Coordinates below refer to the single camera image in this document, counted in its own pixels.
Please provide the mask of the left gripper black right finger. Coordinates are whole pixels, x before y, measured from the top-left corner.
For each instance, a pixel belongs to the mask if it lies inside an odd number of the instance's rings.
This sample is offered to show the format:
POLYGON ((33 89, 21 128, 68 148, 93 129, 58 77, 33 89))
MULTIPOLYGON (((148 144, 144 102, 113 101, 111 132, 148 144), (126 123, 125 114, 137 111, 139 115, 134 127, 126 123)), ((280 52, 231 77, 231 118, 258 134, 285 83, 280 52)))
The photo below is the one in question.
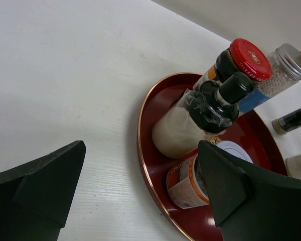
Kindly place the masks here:
POLYGON ((301 180, 235 157, 207 141, 198 157, 223 240, 301 240, 301 180))

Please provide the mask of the grey lid spice jar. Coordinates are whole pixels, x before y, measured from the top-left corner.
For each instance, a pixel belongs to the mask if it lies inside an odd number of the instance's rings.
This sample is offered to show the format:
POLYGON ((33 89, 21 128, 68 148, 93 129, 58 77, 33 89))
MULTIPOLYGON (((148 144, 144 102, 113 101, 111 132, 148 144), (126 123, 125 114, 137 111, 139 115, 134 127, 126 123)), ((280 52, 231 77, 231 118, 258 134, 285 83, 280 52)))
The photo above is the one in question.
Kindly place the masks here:
POLYGON ((166 185, 169 197, 179 208, 210 204, 197 154, 172 167, 167 174, 166 185))

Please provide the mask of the silver lid blue label jar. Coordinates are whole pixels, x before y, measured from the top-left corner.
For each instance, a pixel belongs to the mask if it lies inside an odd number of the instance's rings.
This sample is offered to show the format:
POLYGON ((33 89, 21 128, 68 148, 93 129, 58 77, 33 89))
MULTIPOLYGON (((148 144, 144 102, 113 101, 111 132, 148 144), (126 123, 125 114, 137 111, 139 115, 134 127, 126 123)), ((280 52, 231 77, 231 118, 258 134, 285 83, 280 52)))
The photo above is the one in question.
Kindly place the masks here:
POLYGON ((281 45, 268 56, 268 60, 272 67, 272 76, 257 83, 254 91, 239 102, 241 115, 252 111, 301 80, 301 52, 294 46, 288 43, 281 45))

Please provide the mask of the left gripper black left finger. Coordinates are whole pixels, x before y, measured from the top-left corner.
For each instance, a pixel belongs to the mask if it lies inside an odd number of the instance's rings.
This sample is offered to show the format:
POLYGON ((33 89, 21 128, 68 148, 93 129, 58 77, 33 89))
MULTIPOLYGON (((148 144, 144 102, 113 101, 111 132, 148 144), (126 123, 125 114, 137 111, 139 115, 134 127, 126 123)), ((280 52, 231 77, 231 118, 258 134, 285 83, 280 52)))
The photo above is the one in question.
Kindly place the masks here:
POLYGON ((57 240, 65 227, 86 146, 74 141, 0 172, 0 240, 57 240))

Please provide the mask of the black lid seasoning bottle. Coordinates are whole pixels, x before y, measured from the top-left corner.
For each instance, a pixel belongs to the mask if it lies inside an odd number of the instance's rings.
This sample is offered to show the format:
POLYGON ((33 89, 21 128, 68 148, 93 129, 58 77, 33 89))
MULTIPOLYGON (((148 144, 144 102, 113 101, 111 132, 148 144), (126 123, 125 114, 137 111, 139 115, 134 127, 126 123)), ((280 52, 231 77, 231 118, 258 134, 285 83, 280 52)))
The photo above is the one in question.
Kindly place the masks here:
POLYGON ((178 159, 197 148, 199 141, 225 132, 239 117, 238 103, 254 90, 251 79, 235 72, 225 82, 205 80, 183 96, 156 122, 155 147, 178 159))

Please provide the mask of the red lid chili sauce jar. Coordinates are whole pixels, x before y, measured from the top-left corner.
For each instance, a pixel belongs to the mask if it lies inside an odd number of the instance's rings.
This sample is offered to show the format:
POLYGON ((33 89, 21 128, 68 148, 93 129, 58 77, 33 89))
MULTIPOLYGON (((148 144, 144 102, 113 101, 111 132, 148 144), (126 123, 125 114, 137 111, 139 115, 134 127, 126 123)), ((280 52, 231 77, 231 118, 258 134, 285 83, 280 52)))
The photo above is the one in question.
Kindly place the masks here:
POLYGON ((216 58, 215 63, 193 85, 197 87, 207 80, 225 82, 235 72, 246 74, 251 80, 263 82, 272 76, 268 58, 253 43, 237 38, 229 48, 216 58))

